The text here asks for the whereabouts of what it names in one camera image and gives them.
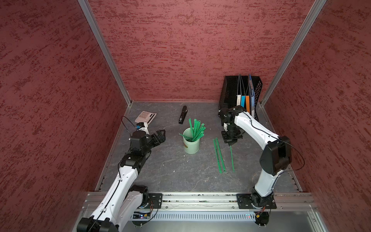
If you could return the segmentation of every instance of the pen holder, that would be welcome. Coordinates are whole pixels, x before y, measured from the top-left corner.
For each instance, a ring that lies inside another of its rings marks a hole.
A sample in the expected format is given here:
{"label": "pen holder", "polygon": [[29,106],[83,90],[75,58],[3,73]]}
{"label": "pen holder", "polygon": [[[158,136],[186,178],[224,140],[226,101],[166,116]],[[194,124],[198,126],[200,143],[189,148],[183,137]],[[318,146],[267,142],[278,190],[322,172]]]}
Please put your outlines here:
{"label": "pen holder", "polygon": [[[183,135],[185,135],[189,138],[193,138],[191,128],[186,129],[183,132]],[[194,142],[189,142],[183,137],[183,143],[184,143],[184,151],[187,152],[188,154],[194,154],[194,153],[198,152],[198,150],[200,148],[200,139],[198,139],[197,141],[194,141]]]}

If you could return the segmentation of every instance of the metal ventilation grille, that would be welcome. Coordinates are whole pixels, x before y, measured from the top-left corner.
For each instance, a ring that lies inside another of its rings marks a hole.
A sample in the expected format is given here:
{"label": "metal ventilation grille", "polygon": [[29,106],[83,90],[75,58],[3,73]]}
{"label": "metal ventilation grille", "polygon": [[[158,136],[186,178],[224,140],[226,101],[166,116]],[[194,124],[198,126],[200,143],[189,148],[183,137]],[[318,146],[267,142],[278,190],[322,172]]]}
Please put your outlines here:
{"label": "metal ventilation grille", "polygon": [[[152,219],[156,221],[238,221],[255,222],[254,212],[187,212],[187,211],[159,211]],[[147,219],[132,219],[132,221],[147,221]]]}

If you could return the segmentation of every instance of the black cable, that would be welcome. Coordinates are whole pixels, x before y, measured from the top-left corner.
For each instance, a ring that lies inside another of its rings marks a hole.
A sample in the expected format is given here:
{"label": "black cable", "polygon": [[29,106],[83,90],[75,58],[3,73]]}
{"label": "black cable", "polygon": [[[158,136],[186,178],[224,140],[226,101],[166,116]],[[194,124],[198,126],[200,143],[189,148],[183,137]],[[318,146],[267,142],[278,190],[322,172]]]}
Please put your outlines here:
{"label": "black cable", "polygon": [[[119,178],[121,178],[121,173],[120,173],[120,163],[121,163],[122,159],[123,159],[123,157],[121,158],[120,162],[118,162],[118,164],[117,164],[117,170],[118,170],[118,176],[119,176]],[[119,182],[118,182],[118,184],[117,184],[117,186],[116,186],[116,188],[115,188],[114,193],[112,194],[112,196],[110,197],[110,199],[108,200],[108,202],[107,202],[107,204],[106,204],[106,206],[105,206],[104,208],[106,208],[107,205],[109,204],[109,201],[110,201],[110,200],[112,199],[112,197],[114,196],[114,194],[115,194],[115,192],[116,192],[116,190],[117,190],[117,188],[118,188],[118,185],[120,184],[121,181],[119,180]],[[102,213],[103,213],[103,210],[102,210],[102,212],[99,214],[99,216],[96,218],[95,222],[94,222],[93,225],[90,227],[90,229],[88,230],[88,232],[91,231],[91,229],[93,228],[93,226],[95,225],[95,223],[98,221],[98,218],[102,215]]]}
{"label": "black cable", "polygon": [[156,201],[156,202],[157,202],[157,211],[156,211],[155,215],[153,215],[153,217],[151,217],[151,216],[152,216],[152,211],[151,211],[150,219],[149,219],[148,221],[146,221],[146,222],[141,223],[141,225],[146,224],[147,222],[149,222],[150,220],[152,220],[152,218],[156,217],[157,212],[158,212],[158,209],[159,209],[159,207],[160,207],[159,202],[158,202],[158,201]]}
{"label": "black cable", "polygon": [[99,216],[96,218],[95,222],[94,222],[93,225],[90,227],[90,229],[88,230],[88,232],[91,231],[91,229],[93,228],[93,226],[95,225],[95,223],[98,221],[99,217],[102,215],[104,209],[107,208],[107,205],[109,204],[110,200],[111,200],[112,197],[114,196],[114,194],[115,194],[115,192],[116,192],[116,190],[117,190],[117,188],[118,188],[118,185],[120,184],[121,181],[122,181],[122,180],[119,180],[119,182],[118,182],[118,184],[117,184],[117,186],[116,186],[116,188],[115,188],[114,193],[111,195],[111,197],[109,198],[109,200],[108,200],[106,206],[103,208],[102,212],[101,212],[101,213],[99,214]]}
{"label": "black cable", "polygon": [[127,117],[125,117],[125,116],[123,116],[124,118],[126,118],[132,125],[133,125],[133,127],[135,127],[135,129],[137,128],[131,121],[130,121],[130,119],[128,119]]}
{"label": "black cable", "polygon": [[[125,126],[125,123],[122,121],[122,119],[124,118],[125,116],[122,116],[121,117],[121,122],[122,122],[122,124]],[[131,133],[130,133],[130,131],[129,131],[129,129],[125,126],[125,128],[126,128],[126,130],[129,132],[129,136],[131,136]]]}
{"label": "black cable", "polygon": [[156,201],[157,202],[157,211],[156,211],[156,213],[155,213],[155,215],[152,217],[152,218],[154,218],[154,217],[156,217],[156,215],[157,215],[157,212],[158,212],[158,209],[159,209],[159,207],[160,207],[160,203],[158,202],[158,201]]}
{"label": "black cable", "polygon": [[277,139],[277,140],[280,140],[280,141],[282,141],[282,142],[284,142],[284,143],[290,145],[292,148],[294,148],[294,149],[298,152],[298,154],[300,155],[301,159],[303,160],[303,165],[302,165],[300,168],[298,168],[298,169],[295,169],[295,170],[286,170],[286,171],[284,171],[284,172],[288,172],[288,171],[298,171],[298,170],[302,169],[302,168],[305,166],[305,159],[304,159],[303,155],[302,155],[302,154],[301,154],[301,153],[296,149],[296,147],[294,147],[293,145],[291,145],[291,144],[288,143],[288,142],[283,141],[283,140],[280,139],[280,138],[276,138],[276,137],[270,135],[270,134],[267,133],[266,131],[263,131],[263,130],[261,130],[261,129],[259,129],[259,128],[254,127],[254,125],[253,125],[253,120],[251,120],[252,117],[251,117],[250,115],[248,115],[247,113],[245,113],[244,111],[241,111],[241,110],[231,110],[231,111],[239,111],[239,112],[242,112],[242,113],[246,114],[246,116],[248,116],[248,118],[250,119],[250,123],[251,123],[251,126],[252,126],[253,128],[255,128],[255,129],[259,130],[259,131],[262,131],[262,132],[266,133],[268,136],[270,136],[270,137],[272,137],[272,138],[275,138],[275,139]]}
{"label": "black cable", "polygon": [[272,211],[272,207],[273,207],[273,196],[274,196],[274,192],[273,192],[273,189],[272,189],[272,201],[270,202],[270,209],[269,209],[269,214],[268,214],[268,217],[270,216],[270,212]]}

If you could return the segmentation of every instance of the calculator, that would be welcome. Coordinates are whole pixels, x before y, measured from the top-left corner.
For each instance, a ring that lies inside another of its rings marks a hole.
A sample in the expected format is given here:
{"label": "calculator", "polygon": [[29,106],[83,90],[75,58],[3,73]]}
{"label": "calculator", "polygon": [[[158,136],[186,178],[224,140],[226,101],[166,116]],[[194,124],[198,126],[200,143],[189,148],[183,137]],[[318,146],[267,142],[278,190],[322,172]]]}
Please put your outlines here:
{"label": "calculator", "polygon": [[156,113],[142,111],[140,115],[137,117],[137,119],[135,120],[135,122],[136,123],[146,122],[147,124],[150,124],[156,115],[157,115]]}

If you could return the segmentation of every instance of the green ruler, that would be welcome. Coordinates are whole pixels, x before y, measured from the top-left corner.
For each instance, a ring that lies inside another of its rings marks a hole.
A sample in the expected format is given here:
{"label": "green ruler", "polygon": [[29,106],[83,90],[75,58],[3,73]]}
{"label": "green ruler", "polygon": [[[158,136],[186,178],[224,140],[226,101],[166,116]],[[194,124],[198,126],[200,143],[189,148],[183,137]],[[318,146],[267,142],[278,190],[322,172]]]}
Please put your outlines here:
{"label": "green ruler", "polygon": [[232,168],[233,168],[233,171],[234,171],[234,165],[233,165],[233,155],[232,155],[232,146],[229,146],[231,148],[231,158],[232,158]]}
{"label": "green ruler", "polygon": [[214,141],[214,148],[215,148],[216,160],[218,161],[219,172],[221,173],[220,162],[219,162],[219,156],[218,156],[218,150],[216,149],[215,139],[213,139],[213,141]]}
{"label": "green ruler", "polygon": [[215,138],[215,142],[216,142],[216,145],[218,146],[218,151],[219,151],[220,158],[221,158],[221,164],[223,165],[223,170],[226,171],[226,167],[224,166],[223,156],[221,155],[221,150],[220,150],[218,138]]}

